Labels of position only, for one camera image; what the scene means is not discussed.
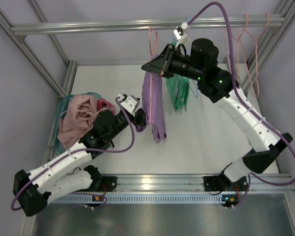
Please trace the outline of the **pink wire hanger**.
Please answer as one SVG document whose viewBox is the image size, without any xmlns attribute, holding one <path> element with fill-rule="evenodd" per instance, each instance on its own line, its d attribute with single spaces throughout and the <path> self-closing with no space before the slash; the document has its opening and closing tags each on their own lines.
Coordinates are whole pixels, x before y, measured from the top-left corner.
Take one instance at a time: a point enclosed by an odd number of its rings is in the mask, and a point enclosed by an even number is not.
<svg viewBox="0 0 295 236">
<path fill-rule="evenodd" d="M 158 32 L 157 31 L 155 32 L 154 39 L 152 40 L 152 28 L 149 27 L 149 30 L 148 30 L 148 45 L 149 45 L 149 53 L 150 53 L 151 59 L 154 58 L 154 53 L 157 50 L 157 41 L 158 41 Z M 150 81 L 149 123 L 152 124 L 152 82 L 153 82 L 152 73 L 150 73 L 150 80 L 149 81 Z"/>
</svg>

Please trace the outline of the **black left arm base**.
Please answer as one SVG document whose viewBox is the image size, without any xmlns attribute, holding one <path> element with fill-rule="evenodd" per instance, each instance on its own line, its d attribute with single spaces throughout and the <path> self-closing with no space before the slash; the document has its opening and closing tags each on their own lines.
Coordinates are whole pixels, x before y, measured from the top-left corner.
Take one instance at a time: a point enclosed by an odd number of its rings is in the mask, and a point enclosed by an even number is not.
<svg viewBox="0 0 295 236">
<path fill-rule="evenodd" d="M 90 174 L 92 180 L 86 192 L 113 192 L 117 187 L 116 176 L 103 176 L 98 168 L 92 165 L 86 166 L 84 171 Z"/>
</svg>

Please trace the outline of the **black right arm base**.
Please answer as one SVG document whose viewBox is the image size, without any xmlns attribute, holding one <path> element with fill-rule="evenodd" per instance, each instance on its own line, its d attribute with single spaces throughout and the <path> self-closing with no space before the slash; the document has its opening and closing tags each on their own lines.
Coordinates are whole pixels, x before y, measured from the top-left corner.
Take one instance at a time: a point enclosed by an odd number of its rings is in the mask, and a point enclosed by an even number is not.
<svg viewBox="0 0 295 236">
<path fill-rule="evenodd" d="M 236 187 L 222 171 L 218 175 L 205 176 L 204 188 L 206 192 L 224 192 L 224 191 L 235 191 Z"/>
</svg>

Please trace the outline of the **purple trousers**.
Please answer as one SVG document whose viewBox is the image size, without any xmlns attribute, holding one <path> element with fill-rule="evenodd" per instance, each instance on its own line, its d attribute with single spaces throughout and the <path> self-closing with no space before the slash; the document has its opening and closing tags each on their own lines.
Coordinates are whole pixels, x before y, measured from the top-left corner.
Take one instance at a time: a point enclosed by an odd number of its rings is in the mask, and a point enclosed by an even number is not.
<svg viewBox="0 0 295 236">
<path fill-rule="evenodd" d="M 142 86 L 142 109 L 147 115 L 147 125 L 152 126 L 153 140 L 158 144 L 167 138 L 166 125 L 163 110 L 163 81 L 162 77 L 152 73 L 152 124 L 149 123 L 150 108 L 150 72 L 145 72 Z M 136 128 L 137 132 L 143 132 L 145 128 Z"/>
</svg>

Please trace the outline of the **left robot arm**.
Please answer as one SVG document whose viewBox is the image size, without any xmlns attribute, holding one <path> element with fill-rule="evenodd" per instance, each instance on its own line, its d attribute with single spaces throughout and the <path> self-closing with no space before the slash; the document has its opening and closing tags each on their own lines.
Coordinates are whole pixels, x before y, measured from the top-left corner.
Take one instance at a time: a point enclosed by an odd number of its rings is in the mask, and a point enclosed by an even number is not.
<svg viewBox="0 0 295 236">
<path fill-rule="evenodd" d="M 26 172 L 20 170 L 14 176 L 13 203 L 19 203 L 27 217 L 41 212 L 55 199 L 76 191 L 99 191 L 102 175 L 97 167 L 86 166 L 69 175 L 69 172 L 88 163 L 102 153 L 114 153 L 113 139 L 125 128 L 144 128 L 146 113 L 139 108 L 130 114 L 120 111 L 114 115 L 109 110 L 101 111 L 93 127 L 72 147 L 52 161 Z"/>
</svg>

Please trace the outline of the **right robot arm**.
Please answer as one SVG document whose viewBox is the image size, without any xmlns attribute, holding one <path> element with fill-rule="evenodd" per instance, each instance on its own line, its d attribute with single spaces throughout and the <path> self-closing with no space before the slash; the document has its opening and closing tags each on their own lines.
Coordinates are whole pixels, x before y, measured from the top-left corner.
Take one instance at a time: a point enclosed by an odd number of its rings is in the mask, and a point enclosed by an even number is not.
<svg viewBox="0 0 295 236">
<path fill-rule="evenodd" d="M 292 136 L 271 127 L 249 103 L 230 72 L 218 67 L 218 48 L 206 38 L 196 39 L 191 54 L 180 52 L 182 45 L 167 44 L 164 50 L 145 63 L 141 69 L 170 79 L 174 75 L 197 81 L 198 90 L 223 110 L 242 130 L 252 149 L 230 163 L 218 175 L 216 182 L 228 189 L 249 174 L 261 174 L 289 148 Z"/>
</svg>

